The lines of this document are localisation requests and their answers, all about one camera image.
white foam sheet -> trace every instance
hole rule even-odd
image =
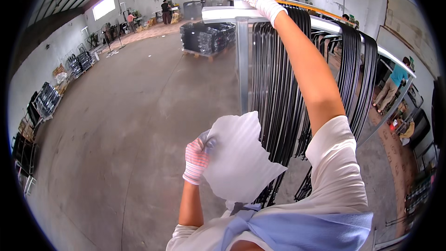
[[[287,170],[268,160],[259,142],[257,111],[222,116],[212,125],[209,138],[217,143],[203,176],[214,194],[233,202],[253,202],[266,185]]]

worker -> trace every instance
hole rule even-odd
[[[317,13],[315,10],[308,9],[308,14],[319,17],[319,13]]]
[[[129,12],[127,16],[128,28],[130,31],[136,32],[137,28],[135,27],[135,23],[133,23],[133,19],[136,19],[136,17]]]
[[[403,63],[407,67],[410,67],[410,60],[407,57],[404,57]],[[378,108],[378,113],[381,113],[381,111],[387,106],[387,104],[392,101],[393,96],[395,96],[395,93],[398,91],[398,87],[400,86],[401,81],[408,79],[409,78],[407,76],[407,71],[404,70],[404,68],[401,67],[399,64],[395,64],[393,72],[390,74],[389,78],[384,84],[383,89],[376,97],[375,102],[373,102],[373,106]]]
[[[350,17],[347,15],[347,14],[343,14],[342,15],[342,18],[344,19],[344,20],[350,20]],[[338,37],[337,38],[331,38],[330,39],[330,42],[332,42],[333,40],[337,40],[337,39],[339,39]],[[332,55],[332,56],[334,56],[335,55],[335,47],[338,45],[338,42],[339,41],[335,41],[335,42],[333,42],[333,46],[332,46],[332,48],[331,48],[331,52],[330,52],[330,55]]]
[[[163,4],[161,4],[161,8],[163,9],[163,22],[165,25],[170,24],[170,4],[167,3],[167,0],[163,0]]]
[[[370,232],[373,214],[336,81],[284,7],[275,0],[244,1],[271,22],[287,50],[313,133],[306,151],[313,166],[313,192],[299,202],[259,211],[253,205],[229,209],[204,223],[199,184],[219,143],[207,138],[206,131],[186,147],[178,225],[166,250],[358,250]]]

hand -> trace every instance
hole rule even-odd
[[[274,27],[274,20],[276,19],[276,16],[280,11],[283,10],[288,14],[287,10],[283,6],[278,4],[275,0],[243,0],[243,1],[247,1],[249,5],[259,10],[259,13],[271,22],[272,27]]]
[[[200,177],[209,163],[209,152],[215,147],[214,138],[207,140],[209,130],[204,131],[186,147],[186,170],[183,178],[192,184],[199,185]]]

blue apron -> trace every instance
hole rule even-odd
[[[305,215],[284,213],[252,216],[240,210],[229,222],[215,251],[225,251],[234,237],[250,231],[275,251],[358,250],[371,228],[372,212],[357,214]]]

person in pink shirt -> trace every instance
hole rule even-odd
[[[133,19],[136,19],[136,17],[129,13],[127,16],[128,28],[130,29],[130,31],[136,32],[137,29],[135,27],[135,24],[133,23]]]

